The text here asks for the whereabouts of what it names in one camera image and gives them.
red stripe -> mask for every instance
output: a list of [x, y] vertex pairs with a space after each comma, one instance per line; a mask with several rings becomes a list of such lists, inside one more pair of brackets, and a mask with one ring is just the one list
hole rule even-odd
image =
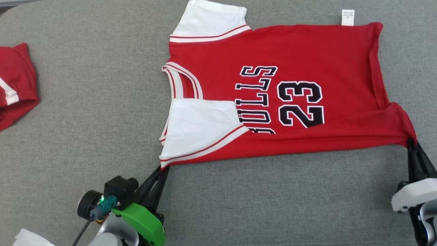
[[184, 74], [185, 76], [187, 76], [187, 77], [190, 78], [192, 84], [194, 84], [194, 88], [193, 88], [193, 89], [196, 90], [196, 95], [197, 95], [197, 99], [198, 99], [198, 98], [199, 98], [199, 90], [197, 89], [197, 85], [196, 85], [196, 82], [194, 81], [193, 77], [191, 77], [190, 75], [188, 75], [188, 74], [185, 73], [184, 71], [180, 70], [179, 68], [177, 68], [177, 67], [175, 67], [175, 66], [173, 66], [173, 65], [171, 65], [171, 64], [166, 64], [166, 66], [172, 67], [172, 68], [174, 68], [174, 69], [176, 70], [176, 72], [179, 72], [179, 73], [181, 73], [181, 74]]
[[237, 30], [237, 29], [239, 29], [239, 28], [245, 27], [245, 26], [247, 26], [247, 24], [244, 24], [244, 25], [242, 25], [242, 26], [236, 27], [236, 28], [234, 28], [234, 29], [232, 29], [232, 30], [230, 30], [230, 31], [228, 31], [228, 32], [225, 32], [225, 33], [220, 34], [220, 35], [217, 35], [217, 36], [181, 37], [181, 36], [173, 36], [173, 35], [170, 35], [170, 37], [171, 37], [171, 38], [178, 38], [178, 39], [217, 38], [217, 37], [220, 37], [220, 36], [226, 35], [226, 34], [228, 34], [228, 33], [230, 33], [230, 32], [233, 32], [233, 31], [235, 31], [235, 30]]
[[174, 84], [173, 75], [171, 75], [171, 72], [170, 72], [170, 70], [168, 68], [166, 68], [166, 70], [168, 71], [168, 74], [170, 75], [171, 84], [173, 86], [173, 98], [176, 98], [176, 85]]
[[221, 138], [219, 141], [217, 141], [215, 144], [213, 144], [213, 145], [211, 145], [211, 146], [209, 146], [209, 147], [206, 147], [206, 148], [204, 148], [204, 149], [202, 149], [202, 150], [199, 150], [199, 151], [197, 151], [197, 152], [194, 152], [194, 153], [191, 153], [191, 154], [187, 154], [187, 155], [182, 155], [182, 156], [178, 156], [178, 157], [173, 157], [173, 158], [166, 159], [166, 160], [161, 160], [161, 159], [160, 159], [160, 161], [162, 161], [162, 162], [166, 162], [166, 161], [173, 160], [173, 159], [176, 159], [176, 158], [186, 157], [186, 156], [189, 156], [189, 155], [194, 155], [194, 154], [197, 154], [197, 153], [199, 153], [199, 152], [205, 151], [205, 150], [207, 150], [207, 149], [209, 149], [209, 148], [214, 147], [215, 145], [217, 145], [218, 143], [220, 143], [221, 141], [223, 141], [225, 138], [227, 138], [230, 134], [232, 134], [233, 132], [235, 132], [236, 130], [240, 129], [240, 128], [243, 127], [243, 126], [244, 126], [244, 125], [241, 125], [241, 126], [235, 128], [235, 129], [233, 129], [231, 132], [229, 132], [228, 134], [226, 134], [224, 137], [222, 137], [222, 138]]

black round wheel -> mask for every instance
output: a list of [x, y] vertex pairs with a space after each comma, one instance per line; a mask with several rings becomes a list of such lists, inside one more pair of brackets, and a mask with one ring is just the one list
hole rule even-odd
[[80, 199], [77, 205], [77, 215], [88, 220], [90, 218], [90, 211], [97, 206], [103, 193], [95, 190], [90, 190]]

black cable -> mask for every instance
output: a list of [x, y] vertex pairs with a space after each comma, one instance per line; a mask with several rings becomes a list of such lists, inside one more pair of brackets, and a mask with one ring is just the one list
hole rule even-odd
[[85, 232], [85, 230], [87, 229], [87, 227], [90, 225], [90, 223], [94, 221], [94, 215], [92, 215], [87, 223], [83, 226], [82, 230], [79, 232], [79, 235], [77, 235], [76, 240], [74, 240], [73, 245], [72, 246], [76, 246], [77, 242], [79, 241], [79, 239], [82, 237], [83, 233]]

basketball jersey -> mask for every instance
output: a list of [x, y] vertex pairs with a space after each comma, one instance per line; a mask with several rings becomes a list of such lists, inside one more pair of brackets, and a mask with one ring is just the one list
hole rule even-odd
[[252, 30], [246, 8], [190, 0], [170, 36], [162, 168], [416, 141], [388, 100], [381, 23]]

white sleeve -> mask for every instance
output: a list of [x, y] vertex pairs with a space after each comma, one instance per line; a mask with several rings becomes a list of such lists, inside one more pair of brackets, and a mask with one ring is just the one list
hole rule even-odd
[[246, 10], [244, 7], [206, 0], [190, 0], [179, 24], [171, 35], [170, 41], [199, 42], [196, 38], [217, 37], [223, 39], [229, 37], [229, 34], [236, 34], [236, 31], [240, 33], [249, 30], [250, 28], [244, 20]]

